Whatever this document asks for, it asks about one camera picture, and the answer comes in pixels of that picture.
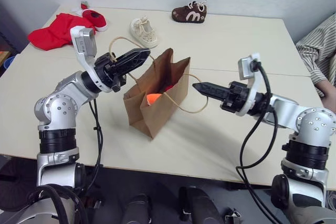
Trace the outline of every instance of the paper bag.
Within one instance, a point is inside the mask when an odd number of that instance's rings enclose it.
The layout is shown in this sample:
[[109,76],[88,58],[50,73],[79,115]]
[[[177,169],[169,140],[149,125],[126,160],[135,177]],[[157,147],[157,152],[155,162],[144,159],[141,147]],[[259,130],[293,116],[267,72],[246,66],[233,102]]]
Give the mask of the paper bag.
[[152,105],[147,103],[147,94],[167,94],[181,104],[188,94],[190,58],[173,63],[173,50],[167,49],[158,56],[149,69],[137,80],[127,93],[124,94],[124,104],[129,123],[147,136],[154,138],[162,126],[172,116],[177,106],[165,95],[161,95]]

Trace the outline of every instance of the blue bin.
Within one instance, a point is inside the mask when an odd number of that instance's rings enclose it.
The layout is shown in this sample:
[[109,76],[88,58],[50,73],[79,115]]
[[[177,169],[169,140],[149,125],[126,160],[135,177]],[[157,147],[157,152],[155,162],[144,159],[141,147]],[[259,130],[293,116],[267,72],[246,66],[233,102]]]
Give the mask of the blue bin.
[[11,65],[14,58],[15,58],[15,56],[11,56],[7,60],[5,60],[5,62],[4,62],[4,68],[5,69],[9,68],[9,65]]

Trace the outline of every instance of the person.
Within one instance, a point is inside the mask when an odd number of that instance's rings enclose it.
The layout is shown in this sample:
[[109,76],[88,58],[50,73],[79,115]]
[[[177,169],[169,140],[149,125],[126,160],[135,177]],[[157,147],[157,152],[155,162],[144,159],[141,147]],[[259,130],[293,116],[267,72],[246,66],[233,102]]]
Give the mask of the person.
[[296,48],[310,72],[323,106],[336,113],[335,14],[297,42]]

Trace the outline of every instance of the white baby shoe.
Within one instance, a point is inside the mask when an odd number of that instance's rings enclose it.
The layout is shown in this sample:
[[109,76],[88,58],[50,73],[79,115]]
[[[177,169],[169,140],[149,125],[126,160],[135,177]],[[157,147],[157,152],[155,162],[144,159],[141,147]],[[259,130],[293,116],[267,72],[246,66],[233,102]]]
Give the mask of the white baby shoe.
[[130,24],[130,30],[132,36],[145,47],[153,48],[159,44],[155,30],[146,16],[134,19]]

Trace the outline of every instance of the striped shirt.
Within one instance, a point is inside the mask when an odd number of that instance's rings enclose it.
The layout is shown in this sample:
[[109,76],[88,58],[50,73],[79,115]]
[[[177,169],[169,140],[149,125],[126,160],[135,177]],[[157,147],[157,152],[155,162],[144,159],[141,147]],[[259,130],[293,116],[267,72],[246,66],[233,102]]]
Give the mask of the striped shirt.
[[310,32],[296,44],[300,56],[311,75],[314,84],[329,80],[335,85],[336,71],[336,23],[335,14]]

